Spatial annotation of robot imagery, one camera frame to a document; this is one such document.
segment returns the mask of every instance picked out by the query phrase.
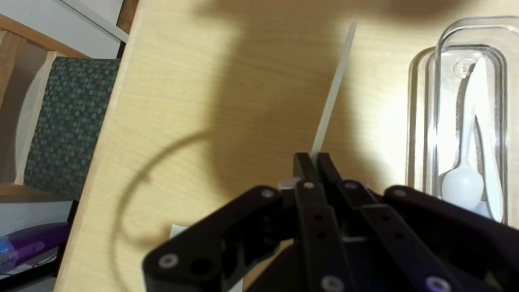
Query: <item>screw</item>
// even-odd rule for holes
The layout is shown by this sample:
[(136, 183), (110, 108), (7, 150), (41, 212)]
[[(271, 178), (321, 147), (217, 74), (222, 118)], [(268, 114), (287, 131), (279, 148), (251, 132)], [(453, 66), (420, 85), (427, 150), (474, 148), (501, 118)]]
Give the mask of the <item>screw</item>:
[(430, 275), (425, 278), (425, 285), (430, 292), (451, 292), (451, 283), (443, 277)]
[(321, 286), (326, 292), (342, 292), (344, 290), (344, 281), (336, 275), (324, 275), (321, 278)]
[(272, 197), (272, 196), (274, 196), (274, 191), (269, 189), (269, 187), (264, 187), (264, 189), (261, 191), (261, 196), (263, 196), (263, 197)]
[(355, 183), (352, 183), (352, 181), (345, 181), (345, 183), (344, 183), (344, 187), (355, 189), (355, 187), (357, 187), (357, 184), (355, 184)]
[(170, 269), (170, 267), (174, 267), (174, 265), (177, 265), (178, 264), (178, 256), (175, 254), (175, 252), (165, 252), (164, 256), (161, 256), (161, 259), (159, 259), (159, 265), (162, 267), (162, 269)]
[(305, 181), (303, 183), (303, 187), (313, 187), (315, 184), (313, 184), (313, 181)]
[(405, 192), (404, 189), (401, 189), (401, 187), (396, 187), (393, 192), (394, 192), (396, 196), (407, 196), (407, 192)]

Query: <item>white plastic stick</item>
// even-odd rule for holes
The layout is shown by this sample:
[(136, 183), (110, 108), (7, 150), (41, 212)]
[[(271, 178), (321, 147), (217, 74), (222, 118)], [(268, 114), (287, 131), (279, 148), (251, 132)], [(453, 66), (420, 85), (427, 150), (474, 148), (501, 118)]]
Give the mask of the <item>white plastic stick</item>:
[(316, 155), (321, 152), (321, 147), (323, 147), (323, 142), (324, 142), (324, 135), (326, 135), (326, 131), (328, 131), (331, 113), (334, 110), (334, 105), (336, 105), (336, 100), (337, 100), (337, 93), (339, 93), (339, 88), (341, 88), (341, 84), (342, 84), (342, 79), (344, 79), (344, 74), (345, 74), (345, 67), (347, 67), (347, 62), (349, 62), (352, 43), (354, 43), (354, 38), (355, 38), (355, 30), (357, 30), (357, 22), (352, 22), (350, 28), (349, 28), (349, 32), (345, 35), (345, 41), (342, 45), (342, 53), (341, 53), (341, 59), (339, 59), (337, 67), (336, 67), (334, 79), (331, 80), (331, 87), (329, 87), (329, 92), (328, 92), (328, 97), (326, 97), (326, 103), (324, 103), (323, 113), (321, 113), (318, 131), (316, 131), (313, 144), (311, 144), (310, 157), (311, 157), (313, 161), (316, 161)]

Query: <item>clear plastic container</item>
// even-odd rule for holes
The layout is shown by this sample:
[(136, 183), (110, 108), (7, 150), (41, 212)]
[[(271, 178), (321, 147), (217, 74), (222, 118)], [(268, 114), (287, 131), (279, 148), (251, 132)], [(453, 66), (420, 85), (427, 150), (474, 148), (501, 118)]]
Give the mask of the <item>clear plastic container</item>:
[[(514, 108), (519, 108), (514, 100), (519, 93), (519, 17), (516, 15), (456, 20), (443, 32), (433, 50), (422, 51), (412, 62), (409, 183), (435, 196), (443, 196), (443, 176), (459, 163), (462, 87), (470, 67), (482, 58), (487, 62), (488, 92), (482, 92), (478, 101), (483, 101), (483, 106), (478, 108), (480, 111), (487, 108), (488, 119), (487, 124), (482, 123), (474, 131), (469, 161), (480, 171), (485, 183), (483, 199), (478, 205), (483, 208), (478, 210), (491, 213), (491, 207), (487, 207), (495, 199), (490, 197), (503, 196), (504, 215), (498, 220), (508, 221), (509, 202), (513, 200), (509, 192), (514, 186), (511, 168), (517, 168), (513, 165), (511, 152), (513, 135), (516, 135), (511, 116)], [(483, 147), (482, 131), (491, 140), (490, 147), (488, 144)], [(495, 179), (485, 173), (485, 166), (488, 166), (485, 155), (496, 161), (503, 194), (487, 186)]]

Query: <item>wooden table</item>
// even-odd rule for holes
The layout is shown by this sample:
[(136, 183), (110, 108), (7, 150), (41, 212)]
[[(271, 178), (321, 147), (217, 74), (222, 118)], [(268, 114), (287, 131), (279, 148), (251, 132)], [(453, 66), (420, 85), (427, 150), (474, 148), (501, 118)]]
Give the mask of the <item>wooden table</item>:
[(352, 19), (326, 139), (344, 176), (407, 181), (409, 69), (457, 17), (514, 0), (141, 0), (57, 290), (143, 290), (141, 259), (310, 150)]

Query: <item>wooden surface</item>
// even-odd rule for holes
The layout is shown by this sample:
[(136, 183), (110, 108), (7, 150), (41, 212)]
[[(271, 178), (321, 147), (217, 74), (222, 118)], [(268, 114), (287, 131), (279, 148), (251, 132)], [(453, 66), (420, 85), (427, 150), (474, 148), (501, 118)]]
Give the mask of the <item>wooden surface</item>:
[(26, 186), (26, 184), (0, 184), (0, 197), (3, 197), (3, 196), (8, 197), (8, 196), (15, 196), (15, 194), (19, 194), (19, 196), (39, 194), (41, 196), (41, 194), (47, 194), (47, 192), (36, 189), (36, 187), (31, 187), (31, 186)]
[(18, 20), (13, 20), (11, 17), (7, 17), (3, 14), (0, 14), (0, 28), (5, 28), (5, 30), (10, 30), (13, 33), (18, 33), (19, 37), (39, 45), (39, 46), (44, 46), (47, 50), (55, 50), (55, 51), (60, 51), (63, 54), (68, 54), (68, 56), (84, 56), (84, 53), (52, 38), (52, 37), (47, 37), (45, 33), (41, 33)]
[(55, 51), (34, 43), (18, 46), (13, 72), (0, 106), (0, 183), (23, 183)]
[(409, 71), (457, 17), (519, 2), (143, 0), (57, 290), (144, 290), (141, 259), (310, 150), (349, 22), (324, 150), (376, 191), (407, 179)]
[(131, 22), (135, 19), (135, 11), (136, 11), (138, 2), (140, 2), (140, 0), (123, 0), (123, 2), (120, 6), (117, 25), (120, 28), (123, 28), (127, 33), (131, 28)]
[(23, 43), (24, 38), (19, 35), (0, 28), (0, 108), (15, 69), (18, 48), (21, 48)]

